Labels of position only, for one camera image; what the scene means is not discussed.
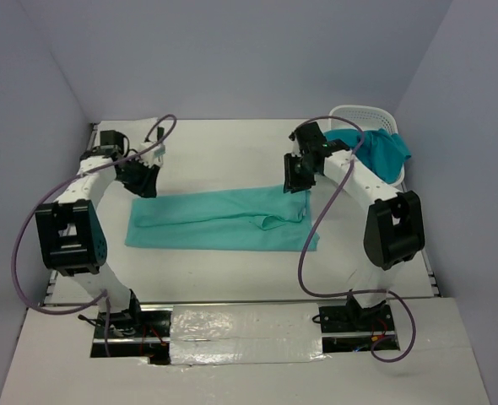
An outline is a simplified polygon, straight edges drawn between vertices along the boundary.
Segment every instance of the gray wall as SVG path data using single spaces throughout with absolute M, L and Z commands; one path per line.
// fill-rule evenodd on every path
M 451 0 L 21 0 L 96 121 L 394 110 Z
M 0 0 L 0 393 L 24 317 L 9 258 L 19 224 L 38 197 L 76 169 L 88 128 L 46 44 L 14 0 Z M 35 228 L 20 276 L 39 299 L 47 273 Z
M 498 404 L 498 0 L 455 0 L 398 107 L 439 285 Z

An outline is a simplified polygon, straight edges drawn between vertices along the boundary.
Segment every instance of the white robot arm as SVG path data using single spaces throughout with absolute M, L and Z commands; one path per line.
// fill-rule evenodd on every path
M 342 141 L 329 142 L 318 124 L 311 122 L 291 135 L 293 152 L 284 156 L 284 191 L 298 192 L 316 184 L 315 174 L 340 183 L 350 161 L 354 169 L 344 190 L 361 206 L 367 220 L 361 258 L 349 288 L 388 290 L 403 264 L 425 245 L 420 199 L 414 192 L 389 186 L 352 155 Z M 385 294 L 355 296 L 361 308 L 379 305 Z
M 114 180 L 141 197 L 155 197 L 155 182 L 165 147 L 161 144 L 137 159 L 86 174 L 121 159 L 123 138 L 116 131 L 101 132 L 100 146 L 81 157 L 78 173 L 82 177 L 71 183 L 55 202 L 41 204 L 35 211 L 35 221 L 46 267 L 70 277 L 91 297 L 108 291 L 112 326 L 119 331 L 130 331 L 138 324 L 140 305 L 132 290 L 118 280 L 106 262 L 106 238 L 95 210 Z M 138 149 L 145 150 L 152 144 L 144 142 Z M 100 300 L 98 306 L 104 315 L 105 300 Z

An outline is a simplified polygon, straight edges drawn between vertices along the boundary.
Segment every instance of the folded cloth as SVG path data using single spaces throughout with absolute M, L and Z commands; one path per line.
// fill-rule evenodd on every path
M 333 129 L 324 135 L 328 141 L 341 139 L 351 148 L 360 141 L 360 133 L 355 129 Z M 356 153 L 356 157 L 386 183 L 399 178 L 401 168 L 410 156 L 401 137 L 397 133 L 390 135 L 385 129 L 365 131 L 364 144 Z
M 283 186 L 133 200 L 125 244 L 164 249 L 301 251 L 311 230 L 309 192 Z M 318 235 L 309 245 L 317 248 Z

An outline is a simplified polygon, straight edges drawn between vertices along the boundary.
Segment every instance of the white tabletop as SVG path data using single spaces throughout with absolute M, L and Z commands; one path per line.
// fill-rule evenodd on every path
M 310 363 L 193 367 L 149 365 L 144 358 L 91 359 L 90 325 L 76 316 L 29 311 L 0 405 L 489 405 L 454 300 L 408 302 L 418 340 L 396 364 L 379 363 L 367 352 Z M 391 306 L 405 348 L 409 321 L 397 302 Z
M 132 146 L 142 142 L 154 121 L 105 121 L 100 130 L 125 133 Z M 166 141 L 159 194 L 272 186 L 284 181 L 283 155 L 288 135 L 301 120 L 179 121 Z M 327 122 L 322 123 L 326 129 Z M 313 219 L 334 190 L 321 179 L 311 193 Z M 299 253 L 137 249 L 124 245 L 134 196 L 113 183 L 98 207 L 108 242 L 108 262 L 141 302 L 306 300 L 298 286 Z M 322 222 L 316 252 L 306 257 L 310 289 L 344 291 L 363 252 L 365 215 L 341 193 Z M 392 287 L 406 297 L 430 297 L 433 291 L 421 254 L 407 263 Z M 58 277 L 51 304 L 77 304 L 89 296 L 70 278 Z

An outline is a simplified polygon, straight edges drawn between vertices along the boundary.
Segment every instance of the plastic basket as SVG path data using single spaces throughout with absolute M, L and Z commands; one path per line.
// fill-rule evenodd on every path
M 380 108 L 365 105 L 338 105 L 330 111 L 330 116 L 340 116 L 358 124 L 364 131 L 379 130 L 384 128 L 388 133 L 398 133 L 398 124 L 392 114 Z M 329 120 L 329 129 L 352 129 L 346 122 Z M 399 177 L 391 186 L 398 186 L 404 179 L 404 165 Z

